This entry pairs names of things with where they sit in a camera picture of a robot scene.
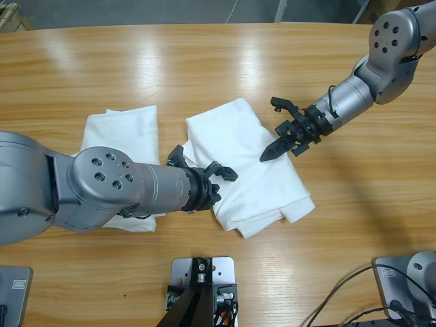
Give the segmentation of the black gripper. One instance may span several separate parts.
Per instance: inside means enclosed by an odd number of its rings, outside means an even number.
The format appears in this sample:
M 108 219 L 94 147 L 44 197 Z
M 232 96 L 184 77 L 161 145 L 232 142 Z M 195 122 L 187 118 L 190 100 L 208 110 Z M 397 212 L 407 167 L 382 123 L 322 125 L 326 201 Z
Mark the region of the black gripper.
M 264 149 L 260 156 L 261 162 L 277 159 L 288 151 L 299 156 L 309 150 L 311 143 L 317 144 L 321 141 L 321 136 L 332 131 L 325 115 L 314 106 L 306 108 L 303 114 L 294 105 L 275 107 L 276 112 L 282 110 L 287 110 L 294 120 L 286 120 L 275 129 L 279 138 Z
M 234 182 L 238 174 L 227 166 L 222 166 L 217 161 L 213 161 L 205 169 L 197 167 L 182 168 L 189 179 L 190 190 L 186 205 L 182 211 L 206 211 L 211 209 L 215 203 L 221 200 L 219 195 L 220 186 L 212 184 L 209 178 L 212 175 L 220 176 L 225 181 Z

